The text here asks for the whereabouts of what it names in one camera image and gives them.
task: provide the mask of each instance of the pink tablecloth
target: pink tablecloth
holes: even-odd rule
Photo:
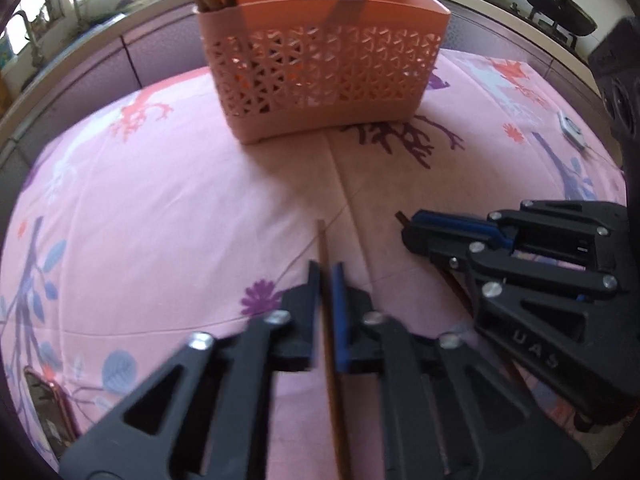
[[[564,110],[592,150],[562,136]],[[427,336],[478,338],[455,296],[403,247],[394,213],[484,217],[523,199],[624,200],[595,135],[519,62],[442,52],[415,117],[241,146],[206,69],[127,96],[46,147],[20,199],[0,274],[1,348],[20,420],[53,463],[22,368],[57,381],[87,430],[193,330],[217,336],[275,308],[316,257]],[[489,357],[490,352],[480,344]],[[559,423],[569,408],[529,379]],[[382,478],[376,388],[346,382],[357,478]],[[270,478],[336,477],[320,368],[276,382]]]

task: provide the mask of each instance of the black frying pan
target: black frying pan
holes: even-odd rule
[[[572,0],[527,0],[541,14],[576,36],[588,36],[598,25]]]

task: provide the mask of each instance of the gas stove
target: gas stove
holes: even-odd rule
[[[551,39],[553,39],[556,43],[560,44],[563,48],[573,54],[577,59],[580,59],[581,62],[584,60],[580,57],[580,55],[576,52],[575,47],[578,41],[577,36],[571,34],[570,32],[562,29],[558,26],[557,23],[550,23],[545,20],[545,17],[541,16],[535,9],[532,10],[529,14],[527,14],[524,10],[518,7],[518,4],[515,2],[511,5],[506,5],[503,1],[500,0],[484,0],[486,2],[491,3],[492,5],[501,8],[502,10],[506,10],[510,12],[514,16],[517,16],[524,22],[529,23],[532,27],[536,28],[543,34],[547,35]]]

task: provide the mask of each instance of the sink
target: sink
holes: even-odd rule
[[[113,25],[113,23],[119,22],[124,17],[125,15],[121,13],[112,16],[100,16],[89,22],[90,28],[88,30],[78,31],[77,34],[72,35],[69,38],[70,42],[67,43],[66,46],[63,46],[62,49],[58,51],[51,60],[47,61],[45,66],[41,67],[39,70],[31,74],[25,80],[25,82],[22,83],[22,86],[20,87],[20,93],[24,92],[29,87],[29,85],[31,85],[31,83],[33,83],[37,79],[40,79],[41,76],[44,77],[58,60],[63,59],[63,57],[67,56],[83,43],[90,40],[96,34],[99,34],[105,28]]]

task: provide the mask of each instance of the orange plastic basket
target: orange plastic basket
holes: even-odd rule
[[[226,121],[244,144],[407,120],[449,10],[436,0],[238,0],[197,12]]]

